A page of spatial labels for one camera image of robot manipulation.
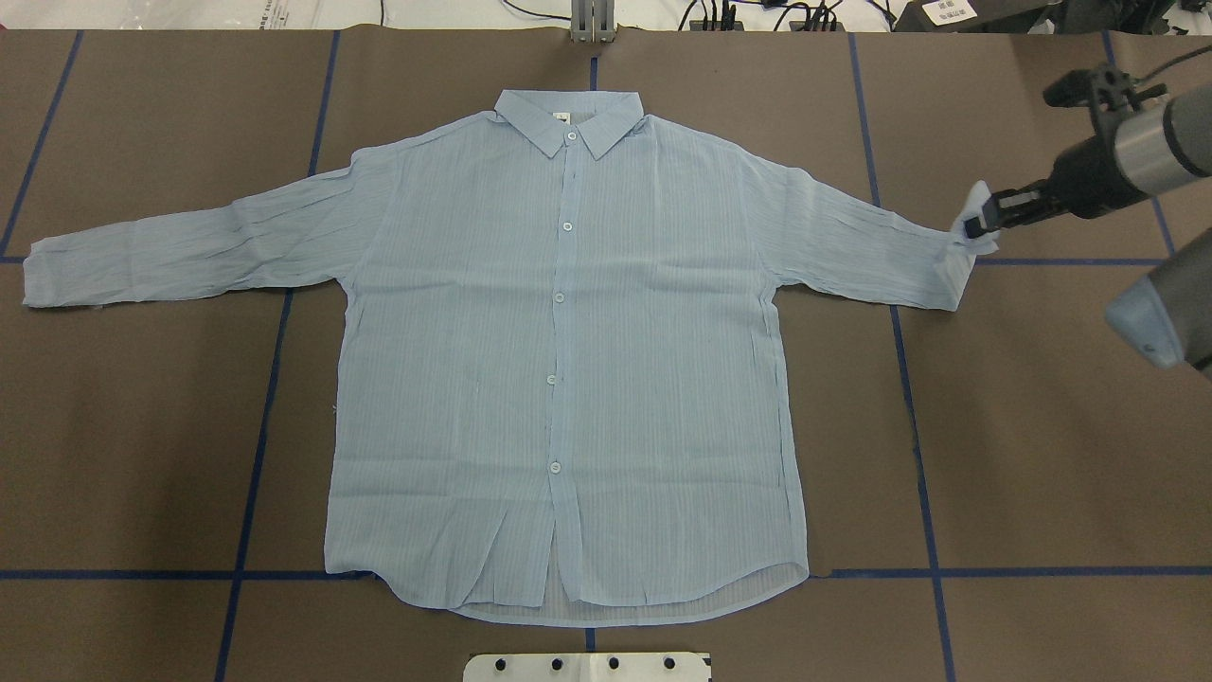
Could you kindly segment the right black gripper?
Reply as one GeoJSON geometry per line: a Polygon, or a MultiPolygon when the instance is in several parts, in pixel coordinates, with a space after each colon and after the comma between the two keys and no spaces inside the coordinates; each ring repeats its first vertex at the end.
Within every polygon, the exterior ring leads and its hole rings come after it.
{"type": "Polygon", "coordinates": [[[1114,148],[1098,138],[1087,138],[1060,151],[1050,176],[1031,183],[1027,190],[1037,197],[1025,211],[1025,191],[971,189],[964,205],[964,237],[979,239],[1065,213],[1098,219],[1147,200],[1147,193],[1117,168],[1114,148]]]}

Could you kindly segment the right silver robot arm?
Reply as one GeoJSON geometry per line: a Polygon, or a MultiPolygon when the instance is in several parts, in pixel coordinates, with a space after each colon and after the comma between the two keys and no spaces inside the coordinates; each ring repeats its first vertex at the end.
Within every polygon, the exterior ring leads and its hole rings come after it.
{"type": "MultiPolygon", "coordinates": [[[[1044,90],[1044,103],[1086,109],[1094,133],[1060,151],[1042,180],[1001,191],[974,183],[954,222],[961,237],[987,242],[1063,214],[1099,219],[1210,177],[1208,85],[1170,97],[1161,84],[1142,88],[1103,64],[1067,73],[1044,90]]],[[[1153,366],[1210,376],[1210,233],[1201,233],[1113,298],[1105,322],[1153,366]]]]}

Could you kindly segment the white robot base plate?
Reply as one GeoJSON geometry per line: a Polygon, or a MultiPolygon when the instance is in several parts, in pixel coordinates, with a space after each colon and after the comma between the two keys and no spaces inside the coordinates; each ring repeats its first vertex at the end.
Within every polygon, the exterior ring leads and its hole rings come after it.
{"type": "Polygon", "coordinates": [[[463,681],[713,681],[709,655],[692,652],[476,655],[463,681]]]}

